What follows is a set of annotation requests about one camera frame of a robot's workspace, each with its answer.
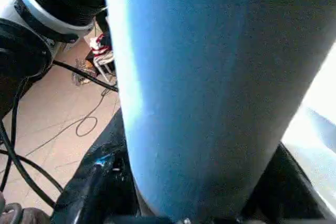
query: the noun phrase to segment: black ring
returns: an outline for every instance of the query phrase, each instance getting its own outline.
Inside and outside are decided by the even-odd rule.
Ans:
[[[0,72],[15,77],[36,76],[52,62],[44,41],[26,27],[0,18]]]

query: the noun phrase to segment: white object on floor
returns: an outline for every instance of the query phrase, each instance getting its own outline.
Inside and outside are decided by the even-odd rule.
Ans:
[[[102,55],[102,56],[95,56],[93,59],[93,64],[98,69],[98,71],[101,73],[101,75],[104,77],[107,83],[110,83],[109,79],[107,78],[105,72],[101,68],[101,66],[104,66],[108,73],[112,74],[112,71],[110,67],[108,66],[108,63],[111,63],[114,61],[113,53],[110,51],[109,53]]]

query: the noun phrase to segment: wire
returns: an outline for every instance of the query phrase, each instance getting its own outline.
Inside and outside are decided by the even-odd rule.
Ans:
[[[21,97],[21,94],[23,92],[23,89],[26,85],[28,81],[28,78],[23,79],[20,83],[19,83],[19,87],[15,93],[14,96],[14,102],[13,102],[13,110],[12,110],[12,131],[11,131],[11,145],[13,147],[13,149],[15,148],[15,140],[16,140],[16,119],[17,119],[17,109],[18,109],[18,105],[19,105],[19,100]],[[12,159],[10,156],[8,156],[7,159],[7,164],[6,164],[6,168],[5,168],[5,174],[2,178],[2,182],[0,185],[0,191],[4,191],[7,180],[8,180],[8,176],[9,176],[9,172],[11,171],[11,165],[12,165]]]
[[[55,202],[33,181],[33,179],[27,173],[26,169],[21,164],[21,161],[18,159],[15,151],[12,148],[12,145],[10,144],[10,141],[9,141],[6,129],[5,129],[5,125],[2,121],[0,121],[0,135],[7,148],[8,155],[12,158],[13,163],[15,164],[17,170],[19,171],[23,179],[33,189],[33,191],[36,192],[38,196],[40,196],[42,200],[44,200],[49,206],[54,208]]]
[[[28,152],[25,156],[28,156],[32,153],[34,153],[35,151],[37,151],[38,149],[42,148],[43,146],[45,146],[46,144],[50,143],[52,140],[54,140],[55,138],[57,138],[60,134],[62,134],[64,131],[66,131],[67,129],[69,129],[71,126],[73,126],[74,124],[78,123],[79,124],[77,125],[76,127],[76,135],[78,137],[82,137],[82,136],[86,136],[88,134],[90,134],[97,126],[97,123],[98,123],[98,119],[94,116],[91,116],[91,114],[96,111],[96,109],[101,105],[101,103],[103,102],[103,99],[109,94],[110,90],[108,89],[104,89],[103,92],[101,92],[101,99],[99,101],[99,103],[97,104],[97,106],[91,110],[86,116],[84,116],[83,118],[69,124],[68,126],[66,126],[63,130],[61,130],[60,132],[58,132],[55,136],[53,136],[51,139],[49,139],[48,141],[44,142],[43,144],[39,145],[38,147],[36,147],[35,149],[33,149],[32,151]],[[95,119],[95,123],[94,123],[94,126],[86,133],[84,134],[79,134],[79,128],[81,127],[81,125],[85,122],[85,120],[87,119]]]
[[[89,79],[90,81],[92,81],[92,82],[94,82],[94,83],[96,83],[96,84],[98,84],[98,85],[100,85],[100,86],[102,86],[102,87],[104,87],[104,88],[106,88],[106,89],[112,90],[112,91],[114,91],[114,92],[118,92],[118,91],[119,91],[117,87],[115,87],[115,86],[110,86],[110,85],[106,84],[105,82],[102,82],[102,81],[98,80],[97,78],[94,78],[94,77],[92,77],[91,75],[89,75],[89,74],[87,74],[87,73],[85,73],[85,72],[83,72],[83,71],[81,71],[81,70],[79,70],[79,69],[77,69],[77,68],[74,68],[73,66],[70,66],[70,65],[68,65],[68,64],[65,64],[65,63],[63,63],[63,62],[60,62],[60,61],[58,61],[58,60],[54,60],[53,63],[54,63],[54,65],[63,67],[63,68],[65,68],[65,69],[68,69],[68,70],[70,70],[70,71],[76,73],[76,74],[79,74],[80,76],[83,76],[83,77]]]
[[[0,150],[0,154],[9,155],[8,152],[4,151],[4,150]],[[18,157],[19,160],[21,160],[22,162],[30,165],[32,168],[34,168],[35,170],[40,172],[43,176],[45,176],[57,188],[57,190],[60,193],[63,192],[62,186],[49,173],[47,173],[42,167],[40,167],[38,164],[34,163],[33,161],[31,161],[31,160],[29,160],[25,157],[22,157],[22,156],[17,155],[17,154],[16,154],[16,156]]]
[[[98,123],[98,119],[94,116],[91,116],[91,114],[101,105],[101,103],[104,100],[104,97],[108,95],[108,93],[110,92],[110,90],[117,92],[118,88],[115,86],[110,86],[102,81],[99,81],[98,79],[86,74],[85,72],[82,72],[81,70],[78,70],[70,65],[67,65],[65,63],[59,62],[59,61],[54,61],[54,64],[63,68],[66,68],[72,72],[75,72],[89,80],[91,80],[92,82],[105,87],[106,89],[102,91],[101,93],[101,99],[99,101],[99,103],[97,104],[97,106],[91,110],[84,118],[79,119],[73,123],[71,123],[70,125],[68,125],[67,127],[65,127],[62,131],[60,131],[57,135],[55,135],[54,137],[52,137],[51,139],[49,139],[48,141],[46,141],[44,144],[38,146],[37,148],[33,149],[32,151],[30,151],[29,153],[27,153],[25,156],[28,156],[30,154],[32,154],[33,152],[37,151],[38,149],[42,148],[43,146],[45,146],[46,144],[48,144],[49,142],[51,142],[52,140],[54,140],[56,137],[58,137],[60,134],[62,134],[65,130],[67,130],[68,128],[70,128],[71,126],[73,126],[74,124],[78,123],[76,127],[76,135],[79,137],[82,136],[86,136],[89,133],[91,133],[95,127],[97,126]],[[18,171],[20,172],[21,176],[23,177],[23,179],[26,181],[26,183],[33,189],[34,192],[36,192],[36,194],[42,198],[42,200],[44,200],[49,206],[51,206],[52,208],[54,208],[55,206],[55,202],[33,181],[33,179],[30,177],[30,175],[27,173],[27,171],[25,170],[24,166],[22,165],[21,161],[29,164],[30,166],[32,166],[34,169],[36,169],[37,171],[39,171],[40,173],[42,173],[60,192],[63,192],[63,188],[61,187],[61,185],[51,176],[49,175],[45,170],[43,170],[40,166],[38,166],[37,164],[35,164],[33,161],[30,161],[29,159],[19,156],[15,153],[14,151],[14,147],[15,147],[15,139],[16,139],[16,119],[17,119],[17,109],[18,109],[18,103],[19,103],[19,99],[20,99],[20,95],[23,91],[23,88],[26,84],[28,79],[24,79],[23,81],[21,81],[19,88],[16,92],[16,95],[14,97],[14,104],[13,104],[13,112],[12,112],[12,142],[9,140],[8,135],[6,133],[6,129],[4,126],[4,123],[2,121],[0,121],[0,136],[3,139],[3,143],[5,144],[7,151],[4,150],[0,150],[0,154],[5,154],[8,155],[8,161],[7,161],[7,165],[6,168],[4,170],[5,174],[3,177],[3,181],[1,184],[1,187],[5,187],[6,182],[8,180],[8,175],[9,175],[9,171],[11,168],[11,163],[13,161],[13,163],[15,164],[16,168],[18,169]],[[85,120],[87,119],[95,119],[95,123],[94,126],[92,127],[91,130],[89,130],[87,133],[85,134],[79,134],[79,128],[80,126],[85,122]]]

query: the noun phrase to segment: blue pipe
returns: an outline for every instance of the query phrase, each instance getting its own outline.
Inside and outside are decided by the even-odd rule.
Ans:
[[[107,2],[141,196],[236,218],[334,42],[335,0]]]

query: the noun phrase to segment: tiled floor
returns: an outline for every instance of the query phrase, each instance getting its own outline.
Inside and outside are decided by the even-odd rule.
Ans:
[[[57,59],[70,65],[76,58],[84,58],[89,52],[87,43],[82,40],[68,52],[60,54]],[[54,66],[48,74],[35,83],[21,99],[17,119],[16,152],[22,156],[55,136],[69,124],[83,118],[95,108],[101,99],[104,88],[89,83],[77,87],[71,82],[71,72]],[[98,124],[88,135],[78,137],[76,125],[73,125],[53,141],[28,156],[29,159],[42,166],[59,183],[64,186],[76,171],[81,158],[91,144],[105,128],[116,110],[120,107],[118,94],[110,92],[102,104],[93,112]],[[11,113],[4,118],[9,132]],[[85,121],[79,134],[88,132],[94,120]],[[0,156],[0,170],[3,170],[6,157]],[[56,188],[30,166],[24,165],[36,183],[54,200],[59,196]],[[19,202],[23,207],[37,207],[50,214],[47,206],[21,178],[12,166],[4,195],[6,201]]]

